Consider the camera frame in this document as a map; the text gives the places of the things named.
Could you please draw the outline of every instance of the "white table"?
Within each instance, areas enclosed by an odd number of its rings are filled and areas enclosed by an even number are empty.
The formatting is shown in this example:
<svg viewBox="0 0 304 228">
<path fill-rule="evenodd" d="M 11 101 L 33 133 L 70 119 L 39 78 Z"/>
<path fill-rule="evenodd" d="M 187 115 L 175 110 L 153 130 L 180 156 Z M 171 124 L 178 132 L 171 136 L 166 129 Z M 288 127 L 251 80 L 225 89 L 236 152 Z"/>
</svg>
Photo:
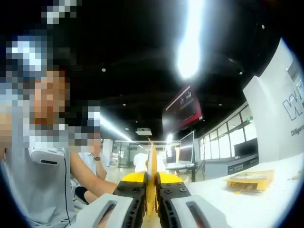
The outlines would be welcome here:
<svg viewBox="0 0 304 228">
<path fill-rule="evenodd" d="M 263 193 L 242 192 L 226 187 L 226 177 L 189 183 L 191 195 L 200 195 L 226 214 L 227 223 L 233 228 L 269 228 L 281 222 L 298 194 L 301 180 L 289 180 L 303 169 L 304 153 L 280 161 L 265 162 L 245 171 L 275 170 L 273 182 Z"/>
</svg>

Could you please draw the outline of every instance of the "person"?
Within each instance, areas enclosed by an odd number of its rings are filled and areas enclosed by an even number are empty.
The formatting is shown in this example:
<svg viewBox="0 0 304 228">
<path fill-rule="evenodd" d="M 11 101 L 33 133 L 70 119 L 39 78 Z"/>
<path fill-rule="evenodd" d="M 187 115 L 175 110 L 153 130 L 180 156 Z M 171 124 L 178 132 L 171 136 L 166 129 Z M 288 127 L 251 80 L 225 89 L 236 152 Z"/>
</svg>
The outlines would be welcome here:
<svg viewBox="0 0 304 228">
<path fill-rule="evenodd" d="M 58 121 L 67 102 L 66 79 L 62 69 L 47 69 L 34 82 L 30 104 L 23 101 L 22 106 L 12 105 L 10 113 L 0 116 L 0 158 L 7 184 L 21 213 L 35 227 L 63 228 L 75 221 L 70 174 L 96 197 L 113 193 L 116 188 L 116 184 L 94 175 L 79 154 L 70 151 L 69 132 L 60 129 Z M 35 144 L 59 147 L 65 163 L 35 163 L 29 155 L 29 147 Z"/>
<path fill-rule="evenodd" d="M 107 175 L 107 162 L 105 155 L 101 151 L 100 130 L 96 129 L 92 135 L 89 146 L 90 152 L 81 152 L 79 156 L 99 179 L 104 180 Z M 76 187 L 75 194 L 87 204 L 92 203 L 97 198 L 88 189 L 80 185 Z"/>
</svg>

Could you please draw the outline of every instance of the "gray t-shirt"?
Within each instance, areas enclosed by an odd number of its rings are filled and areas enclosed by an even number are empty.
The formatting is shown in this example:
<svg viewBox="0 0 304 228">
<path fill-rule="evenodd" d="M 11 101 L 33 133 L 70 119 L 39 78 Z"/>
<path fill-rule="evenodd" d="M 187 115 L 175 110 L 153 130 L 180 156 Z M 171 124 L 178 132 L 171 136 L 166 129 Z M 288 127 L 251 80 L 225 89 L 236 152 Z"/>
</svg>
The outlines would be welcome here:
<svg viewBox="0 0 304 228">
<path fill-rule="evenodd" d="M 26 135 L 29 131 L 24 127 L 20 107 L 12 110 L 12 148 L 7 148 L 4 162 L 12 195 L 23 215 L 33 226 L 66 227 L 68 225 L 66 212 L 68 211 L 71 222 L 75 220 L 76 215 L 71 195 L 69 151 L 63 149 L 66 164 L 64 160 L 54 166 L 33 162 L 27 148 L 30 147 L 29 138 L 34 137 L 30 140 L 32 142 L 36 140 L 40 143 L 42 140 L 46 143 L 48 139 L 52 141 L 57 138 L 59 131 L 54 131 L 55 136 L 49 135 L 47 138 L 40 136 L 44 130 L 35 131 L 34 135 Z M 60 147 L 60 144 L 56 142 L 52 147 Z"/>
</svg>

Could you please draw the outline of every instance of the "black ceiling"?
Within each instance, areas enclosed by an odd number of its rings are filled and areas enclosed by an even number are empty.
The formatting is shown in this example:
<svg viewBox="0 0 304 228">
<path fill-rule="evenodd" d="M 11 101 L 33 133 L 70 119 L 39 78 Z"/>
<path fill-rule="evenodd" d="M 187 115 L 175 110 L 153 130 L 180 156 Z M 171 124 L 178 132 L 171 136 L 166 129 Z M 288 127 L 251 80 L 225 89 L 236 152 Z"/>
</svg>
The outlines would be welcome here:
<svg viewBox="0 0 304 228">
<path fill-rule="evenodd" d="M 137 127 L 151 128 L 151 138 L 163 140 L 162 110 L 185 84 L 195 88 L 205 121 L 180 131 L 176 139 L 190 129 L 204 134 L 243 104 L 242 89 L 263 72 L 280 36 L 258 0 L 204 1 L 200 71 L 184 81 L 175 62 L 187 2 L 83 1 L 76 18 L 61 19 L 53 38 L 58 46 L 71 48 L 79 67 L 71 79 L 71 105 L 96 100 L 102 114 L 133 140 L 146 140 L 135 134 Z"/>
</svg>

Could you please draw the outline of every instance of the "computer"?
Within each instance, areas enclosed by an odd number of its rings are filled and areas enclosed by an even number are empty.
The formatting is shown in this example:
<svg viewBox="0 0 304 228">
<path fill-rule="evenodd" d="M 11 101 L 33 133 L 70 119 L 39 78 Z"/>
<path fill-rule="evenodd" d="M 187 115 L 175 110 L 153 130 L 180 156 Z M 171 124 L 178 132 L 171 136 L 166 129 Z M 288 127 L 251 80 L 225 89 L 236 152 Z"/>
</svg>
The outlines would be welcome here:
<svg viewBox="0 0 304 228">
<path fill-rule="evenodd" d="M 166 169 L 182 168 L 182 167 L 193 167 L 194 163 L 192 162 L 193 153 L 194 153 L 194 131 L 187 134 L 180 140 L 180 151 L 176 153 L 179 160 L 174 163 L 167 163 Z"/>
</svg>

